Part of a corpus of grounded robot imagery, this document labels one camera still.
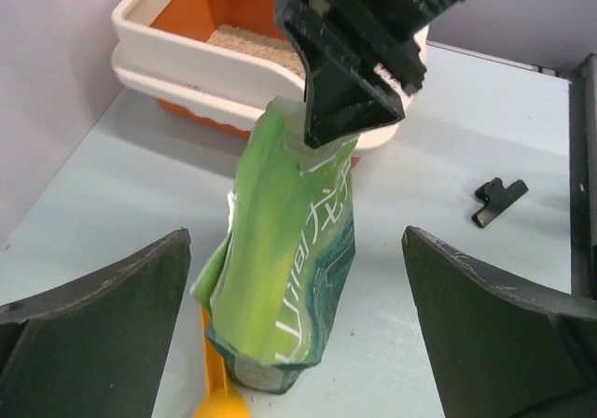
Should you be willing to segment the orange plastic scoop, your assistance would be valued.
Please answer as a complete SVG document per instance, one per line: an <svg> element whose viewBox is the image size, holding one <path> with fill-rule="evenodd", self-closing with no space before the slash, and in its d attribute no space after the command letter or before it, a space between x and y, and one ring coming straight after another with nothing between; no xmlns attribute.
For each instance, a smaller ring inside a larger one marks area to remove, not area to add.
<svg viewBox="0 0 597 418"><path fill-rule="evenodd" d="M232 385L223 357L207 338L209 324L210 316L201 307L205 396L192 417L249 418L251 413L246 400Z"/></svg>

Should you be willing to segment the black bag clip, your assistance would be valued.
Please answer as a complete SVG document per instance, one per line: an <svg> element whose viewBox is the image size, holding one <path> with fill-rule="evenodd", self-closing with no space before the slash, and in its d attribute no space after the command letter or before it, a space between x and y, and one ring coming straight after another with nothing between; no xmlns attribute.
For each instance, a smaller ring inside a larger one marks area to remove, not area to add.
<svg viewBox="0 0 597 418"><path fill-rule="evenodd" d="M483 206L472 215L472 221L477 227L486 228L528 190L526 183L521 179L508 187L500 177L485 182L475 190L474 195Z"/></svg>

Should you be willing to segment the green litter bag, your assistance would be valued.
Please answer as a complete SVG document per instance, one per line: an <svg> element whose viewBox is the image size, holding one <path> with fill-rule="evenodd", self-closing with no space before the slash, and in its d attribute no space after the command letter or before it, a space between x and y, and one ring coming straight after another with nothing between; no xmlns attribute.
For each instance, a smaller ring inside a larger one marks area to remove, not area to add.
<svg viewBox="0 0 597 418"><path fill-rule="evenodd" d="M321 362L355 256L357 139L306 146L305 109L278 96L258 118L226 237L191 288L233 381L275 395Z"/></svg>

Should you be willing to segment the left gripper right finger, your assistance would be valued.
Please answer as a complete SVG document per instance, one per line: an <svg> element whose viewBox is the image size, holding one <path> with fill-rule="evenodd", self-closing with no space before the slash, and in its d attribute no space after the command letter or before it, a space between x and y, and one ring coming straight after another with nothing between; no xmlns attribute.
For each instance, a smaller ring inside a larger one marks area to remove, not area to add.
<svg viewBox="0 0 597 418"><path fill-rule="evenodd" d="M595 300L473 258L419 227L406 227L402 249L446 416L595 416Z"/></svg>

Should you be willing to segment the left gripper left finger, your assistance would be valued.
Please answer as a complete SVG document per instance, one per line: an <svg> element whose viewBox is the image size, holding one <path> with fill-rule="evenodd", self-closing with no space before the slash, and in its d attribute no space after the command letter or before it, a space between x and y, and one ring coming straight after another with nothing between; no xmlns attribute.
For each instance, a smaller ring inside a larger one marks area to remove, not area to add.
<svg viewBox="0 0 597 418"><path fill-rule="evenodd" d="M1 308L4 417L149 417L190 267L188 230Z"/></svg>

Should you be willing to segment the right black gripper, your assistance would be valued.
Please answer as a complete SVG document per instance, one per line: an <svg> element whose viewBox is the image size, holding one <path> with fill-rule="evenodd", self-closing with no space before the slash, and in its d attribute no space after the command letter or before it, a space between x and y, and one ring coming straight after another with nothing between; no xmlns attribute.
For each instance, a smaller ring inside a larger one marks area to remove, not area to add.
<svg viewBox="0 0 597 418"><path fill-rule="evenodd" d="M414 94L426 69L414 36L466 0L277 0L275 22L306 69L304 143L397 124L400 98L373 69Z"/></svg>

